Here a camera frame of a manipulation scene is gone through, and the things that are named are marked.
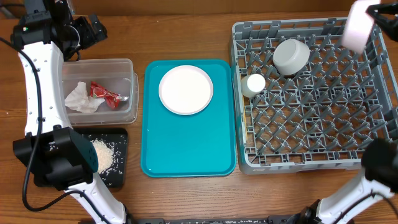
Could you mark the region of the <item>pink bowl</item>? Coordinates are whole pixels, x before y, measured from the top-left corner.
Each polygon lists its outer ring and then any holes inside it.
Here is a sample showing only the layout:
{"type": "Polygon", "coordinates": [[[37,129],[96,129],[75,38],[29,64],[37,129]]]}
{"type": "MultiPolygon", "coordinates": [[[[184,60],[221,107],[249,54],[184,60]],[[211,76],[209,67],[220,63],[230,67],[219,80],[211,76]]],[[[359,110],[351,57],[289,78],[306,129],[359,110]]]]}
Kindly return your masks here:
{"type": "Polygon", "coordinates": [[[341,38],[342,46],[358,54],[363,53],[374,25],[374,19],[366,11],[369,6],[380,3],[380,0],[357,0],[353,3],[341,38]]]}

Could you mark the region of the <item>white napkin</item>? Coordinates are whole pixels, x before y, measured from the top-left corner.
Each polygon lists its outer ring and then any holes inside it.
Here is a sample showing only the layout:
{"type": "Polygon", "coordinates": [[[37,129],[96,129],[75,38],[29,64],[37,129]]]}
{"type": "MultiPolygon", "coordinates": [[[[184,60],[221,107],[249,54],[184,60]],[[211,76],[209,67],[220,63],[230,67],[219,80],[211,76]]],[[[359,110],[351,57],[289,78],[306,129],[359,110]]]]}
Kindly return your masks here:
{"type": "Polygon", "coordinates": [[[85,82],[78,82],[76,88],[65,98],[66,107],[81,113],[94,113],[104,102],[104,98],[88,95],[85,82]]]}

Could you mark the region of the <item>red snack wrapper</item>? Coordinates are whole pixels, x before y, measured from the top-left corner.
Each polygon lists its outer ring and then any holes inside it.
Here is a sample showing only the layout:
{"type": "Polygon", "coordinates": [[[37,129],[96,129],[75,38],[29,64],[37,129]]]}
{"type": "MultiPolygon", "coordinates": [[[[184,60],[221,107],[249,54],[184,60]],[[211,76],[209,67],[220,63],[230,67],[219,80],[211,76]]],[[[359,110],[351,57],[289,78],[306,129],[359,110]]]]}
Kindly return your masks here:
{"type": "Polygon", "coordinates": [[[90,96],[93,98],[104,99],[106,104],[112,110],[115,110],[119,106],[121,101],[127,101],[129,99],[128,96],[122,96],[120,94],[109,91],[105,87],[97,84],[94,81],[91,81],[90,96]]]}

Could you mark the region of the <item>grey bowl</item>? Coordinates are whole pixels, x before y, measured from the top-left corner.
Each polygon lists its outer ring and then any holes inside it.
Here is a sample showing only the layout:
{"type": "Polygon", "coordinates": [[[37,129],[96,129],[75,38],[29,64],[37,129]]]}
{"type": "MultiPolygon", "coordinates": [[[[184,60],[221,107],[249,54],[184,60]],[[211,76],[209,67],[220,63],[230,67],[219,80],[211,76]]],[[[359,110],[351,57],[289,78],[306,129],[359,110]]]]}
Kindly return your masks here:
{"type": "Polygon", "coordinates": [[[280,75],[289,76],[300,71],[308,62],[309,56],[307,44],[288,39],[276,47],[272,61],[280,75]]]}

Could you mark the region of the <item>cream cup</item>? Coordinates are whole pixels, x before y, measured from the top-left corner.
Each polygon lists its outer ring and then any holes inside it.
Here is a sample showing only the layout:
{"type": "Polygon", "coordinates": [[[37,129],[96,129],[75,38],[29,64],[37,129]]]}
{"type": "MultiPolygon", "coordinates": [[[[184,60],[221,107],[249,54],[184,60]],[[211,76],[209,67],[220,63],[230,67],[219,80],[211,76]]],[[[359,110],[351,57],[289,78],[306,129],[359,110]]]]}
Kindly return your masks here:
{"type": "Polygon", "coordinates": [[[260,74],[247,75],[241,79],[242,95],[253,98],[258,95],[266,85],[266,79],[260,74]]]}

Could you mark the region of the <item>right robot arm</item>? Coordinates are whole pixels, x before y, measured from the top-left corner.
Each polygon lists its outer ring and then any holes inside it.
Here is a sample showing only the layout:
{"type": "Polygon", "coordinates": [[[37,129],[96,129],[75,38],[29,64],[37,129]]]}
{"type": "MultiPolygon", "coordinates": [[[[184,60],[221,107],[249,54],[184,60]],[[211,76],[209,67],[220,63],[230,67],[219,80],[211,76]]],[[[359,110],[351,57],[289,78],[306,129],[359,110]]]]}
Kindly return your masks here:
{"type": "MultiPolygon", "coordinates": [[[[362,53],[374,24],[390,39],[397,41],[397,3],[355,1],[346,21],[342,45],[362,53]]],[[[397,195],[397,144],[385,139],[374,139],[368,144],[361,159],[362,169],[333,195],[317,200],[286,223],[350,223],[353,218],[375,203],[385,200],[397,212],[391,197],[397,195]]]]}

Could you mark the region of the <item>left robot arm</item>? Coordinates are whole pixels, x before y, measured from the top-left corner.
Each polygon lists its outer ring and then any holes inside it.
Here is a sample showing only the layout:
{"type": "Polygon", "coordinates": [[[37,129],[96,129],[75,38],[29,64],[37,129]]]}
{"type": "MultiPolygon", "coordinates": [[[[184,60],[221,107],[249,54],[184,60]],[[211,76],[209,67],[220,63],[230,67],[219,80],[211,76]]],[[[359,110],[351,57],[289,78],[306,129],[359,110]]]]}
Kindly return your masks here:
{"type": "Polygon", "coordinates": [[[25,165],[25,180],[73,197],[96,223],[132,223],[100,178],[94,146],[72,128],[63,94],[63,63],[104,40],[106,28],[96,15],[73,18],[67,1],[30,0],[24,6],[9,45],[25,75],[27,122],[24,137],[12,145],[25,165]]]}

